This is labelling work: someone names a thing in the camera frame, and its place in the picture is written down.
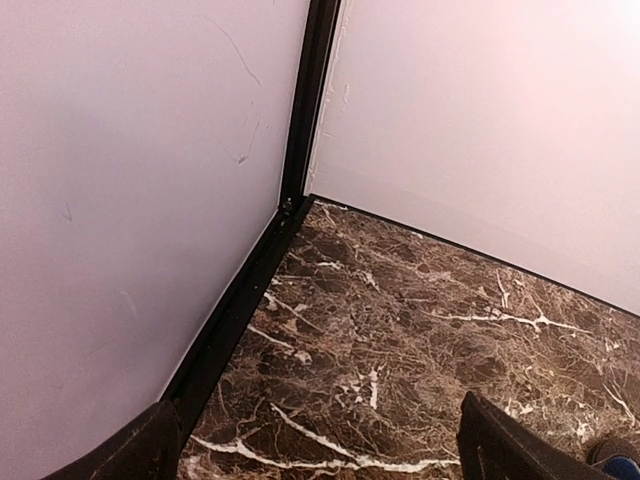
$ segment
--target white wall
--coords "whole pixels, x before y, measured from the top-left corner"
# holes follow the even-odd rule
[[[0,478],[159,398],[276,211],[307,9],[0,1]]]
[[[308,190],[640,313],[640,3],[345,0]]]

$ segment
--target marble floor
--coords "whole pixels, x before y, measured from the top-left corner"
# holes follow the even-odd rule
[[[640,321],[316,204],[187,444],[187,479],[460,478],[475,389],[582,457],[640,447]]]

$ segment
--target black baseboard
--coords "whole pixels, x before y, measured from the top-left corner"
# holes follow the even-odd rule
[[[278,213],[189,349],[162,400],[175,405],[189,439],[202,410],[240,341],[282,258],[313,205],[306,199],[294,215]]]
[[[505,267],[513,268],[514,270],[518,270],[518,271],[520,271],[522,273],[526,273],[527,275],[531,275],[533,277],[539,278],[539,279],[544,280],[546,282],[552,283],[553,285],[557,285],[559,287],[566,288],[567,290],[571,290],[574,293],[578,293],[578,294],[580,294],[580,295],[582,295],[584,297],[587,297],[590,300],[593,300],[594,302],[601,303],[603,305],[606,305],[609,308],[613,308],[615,310],[618,310],[620,312],[624,312],[624,313],[626,313],[628,315],[631,315],[633,317],[636,317],[636,318],[640,319],[640,316],[638,314],[630,312],[629,310],[626,310],[626,309],[624,309],[622,307],[619,307],[617,305],[609,303],[609,302],[607,302],[605,300],[602,300],[601,298],[594,297],[593,295],[591,295],[589,293],[586,293],[586,292],[583,292],[582,290],[578,290],[577,288],[574,288],[574,287],[571,287],[571,286],[566,285],[564,283],[558,282],[557,280],[553,280],[552,278],[545,277],[544,275],[542,275],[540,273],[533,272],[533,271],[528,270],[528,269],[526,269],[524,267],[515,265],[513,263],[509,263],[506,260],[501,260],[501,259],[499,259],[497,257],[491,256],[491,255],[489,255],[487,253],[483,253],[483,252],[481,252],[479,250],[474,250],[473,248],[467,247],[466,245],[462,245],[460,243],[456,243],[456,242],[454,242],[452,240],[447,240],[446,238],[439,237],[437,235],[434,235],[433,233],[425,232],[424,230],[420,230],[419,228],[415,228],[415,227],[412,227],[412,226],[407,225],[405,223],[400,223],[400,222],[396,222],[395,220],[390,220],[388,218],[381,217],[380,215],[376,215],[375,213],[371,213],[371,212],[368,212],[366,210],[362,210],[362,209],[357,208],[357,207],[352,207],[351,205],[347,205],[347,204],[338,202],[336,200],[331,200],[329,198],[321,197],[321,196],[315,195],[315,194],[314,195],[309,195],[309,198],[311,200],[313,200],[314,202],[315,201],[322,202],[322,203],[326,203],[328,205],[335,205],[336,207],[346,208],[348,210],[353,210],[354,212],[361,213],[363,215],[366,215],[367,217],[375,218],[376,220],[380,220],[381,222],[389,223],[391,225],[396,225],[396,226],[404,228],[406,230],[410,230],[412,232],[419,233],[420,235],[424,235],[425,237],[429,237],[429,238],[432,238],[432,239],[437,240],[439,242],[446,243],[447,245],[451,245],[453,247],[461,248],[462,250],[465,250],[467,252],[473,253],[474,255],[479,255],[479,256],[481,256],[483,258],[486,258],[486,259],[491,260],[493,262],[499,263],[500,265],[504,265]]]

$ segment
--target scuff mark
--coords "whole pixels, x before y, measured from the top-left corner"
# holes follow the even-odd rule
[[[107,345],[109,345],[109,340],[105,340],[104,342],[102,342],[100,345],[98,345],[97,347],[92,348],[86,355],[85,357],[89,357],[91,355],[93,355],[94,353],[102,350],[104,347],[106,347]]]
[[[256,133],[258,133],[258,128],[260,128],[260,118],[258,118],[258,123],[256,123],[255,128],[253,129],[253,133],[251,134],[251,140],[249,142],[249,148],[247,153],[245,153],[244,155],[240,155],[239,157],[236,157],[235,155],[233,155],[228,149],[227,147],[224,146],[224,144],[222,142],[220,142],[220,145],[222,145],[222,148],[224,149],[224,151],[226,152],[226,154],[229,156],[229,158],[231,160],[233,160],[234,162],[236,162],[238,165],[242,165],[244,162],[246,162],[247,160],[249,160],[249,157],[251,157],[251,151],[253,150],[253,142],[256,139]]]
[[[62,214],[62,216],[69,223],[73,223],[73,215],[71,214],[71,209],[69,208],[69,204],[67,202],[64,202],[64,208],[65,208],[65,212]]]
[[[138,309],[136,308],[136,304],[133,303],[133,298],[131,298],[131,295],[129,295],[124,290],[119,290],[119,292],[120,292],[120,295],[122,295],[124,297],[124,299],[126,300],[127,305],[129,305],[129,310],[131,310],[131,313],[133,314],[133,318],[135,318],[137,320],[138,319]]]
[[[242,65],[244,65],[244,69],[247,71],[247,73],[251,76],[251,78],[253,78],[253,80],[258,84],[259,87],[262,86],[262,83],[260,82],[260,79],[256,76],[255,73],[253,73],[251,71],[251,69],[249,68],[249,65],[247,65],[247,62],[245,61],[244,57],[242,56],[242,53],[240,53],[240,49],[238,48],[238,46],[236,45],[236,42],[233,40],[233,37],[231,35],[229,35],[229,33],[227,33],[227,31],[225,29],[223,29],[218,22],[216,22],[213,18],[211,17],[207,17],[206,15],[201,15],[201,14],[196,14],[194,15],[194,17],[199,17],[202,18],[204,20],[207,20],[208,22],[211,22],[218,30],[220,30],[220,32],[227,37],[227,39],[229,40],[229,42],[231,42],[231,45],[233,46],[233,49],[236,51],[236,53],[238,54],[238,58],[240,59],[240,61],[242,62]]]
[[[347,103],[349,103],[349,91],[350,87],[348,83],[344,84],[344,92],[342,93],[342,111],[347,109]]]
[[[324,91],[322,93],[322,105],[320,107],[320,112],[318,115],[318,122],[316,125],[316,131],[314,133],[314,142],[313,148],[311,151],[311,159],[309,162],[309,172],[307,175],[307,183],[305,185],[305,193],[309,193],[313,190],[313,184],[316,179],[316,174],[318,173],[318,145],[320,145],[320,136],[322,136],[325,113],[331,103],[331,95],[334,93],[333,88],[333,76],[335,74],[336,65],[338,64],[338,60],[340,59],[340,44],[342,43],[342,39],[347,36],[347,27],[349,25],[349,15],[351,14],[351,9],[353,8],[353,4],[355,0],[347,0],[347,2],[342,2],[341,6],[341,19],[339,29],[336,28],[336,32],[340,33],[336,35],[336,40],[332,47],[330,65],[327,72],[327,81],[325,82]]]

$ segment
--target black trim strip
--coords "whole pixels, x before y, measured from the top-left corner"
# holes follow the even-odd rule
[[[381,222],[389,223],[391,225],[395,225],[396,227],[400,227],[400,228],[403,228],[403,229],[406,229],[406,230],[410,230],[412,232],[419,233],[420,235],[424,235],[425,237],[432,238],[433,240],[437,240],[438,242],[446,243],[447,245],[451,245],[453,247],[461,248],[462,250],[464,250],[466,252],[473,253],[474,255],[479,255],[479,256],[481,256],[483,258],[486,258],[487,260],[491,260],[493,262],[497,262],[500,265],[504,265],[505,267],[513,268],[513,269],[518,270],[518,271],[520,271],[522,273],[526,273],[527,275],[531,275],[533,277],[539,278],[540,280],[544,280],[546,282],[549,282],[549,283],[552,283],[554,285],[557,285],[558,287],[566,288],[567,290],[571,290],[574,293],[577,293],[579,295],[583,295],[583,296],[587,297],[588,299],[593,300],[594,302],[598,302],[598,303],[600,303],[602,305],[606,305],[609,308],[613,308],[615,310],[618,310],[620,312],[626,313],[628,315],[631,315],[631,316],[633,316],[635,318],[640,319],[640,315],[638,315],[636,313],[633,313],[633,312],[630,312],[629,310],[626,310],[626,309],[624,309],[622,307],[619,307],[618,305],[614,305],[614,304],[609,303],[609,302],[607,302],[605,300],[602,300],[602,299],[600,299],[598,297],[594,297],[593,295],[591,295],[589,293],[583,292],[583,291],[578,290],[577,288],[571,287],[569,285],[565,285],[564,283],[558,282],[557,280],[553,280],[553,279],[551,279],[549,277],[545,277],[544,275],[541,275],[539,273],[533,272],[531,270],[527,270],[524,267],[520,267],[520,266],[515,265],[513,263],[509,263],[506,260],[501,260],[501,259],[493,257],[493,256],[491,256],[491,255],[489,255],[487,253],[483,253],[483,252],[480,252],[478,250],[474,250],[471,247],[467,247],[467,246],[462,245],[460,243],[456,243],[456,242],[454,242],[452,240],[447,240],[446,238],[439,237],[437,235],[434,235],[433,233],[425,232],[424,230],[420,230],[419,228],[415,228],[415,227],[412,227],[410,225],[406,225],[404,223],[396,222],[395,220],[390,220],[388,218],[381,217],[380,215],[376,215],[375,213],[367,212],[366,210],[362,210],[362,209],[357,208],[357,207],[352,207],[351,205],[347,205],[345,203],[338,202],[336,200],[331,200],[331,199],[326,198],[326,197],[321,197],[320,195],[312,194],[312,195],[309,195],[309,198],[311,200],[313,200],[314,202],[322,202],[322,203],[326,203],[326,204],[329,204],[329,205],[335,205],[335,206],[340,207],[340,208],[347,208],[347,209],[352,210],[354,212],[361,213],[362,215],[366,215],[367,217],[375,218],[376,220],[380,220]]]
[[[162,400],[171,400],[176,407],[183,425],[183,444],[189,439],[253,312],[312,205],[313,200],[307,199],[296,215],[279,213],[271,221],[163,394]]]
[[[311,147],[329,64],[340,0],[311,0],[287,140],[280,208],[295,211],[304,200]]]

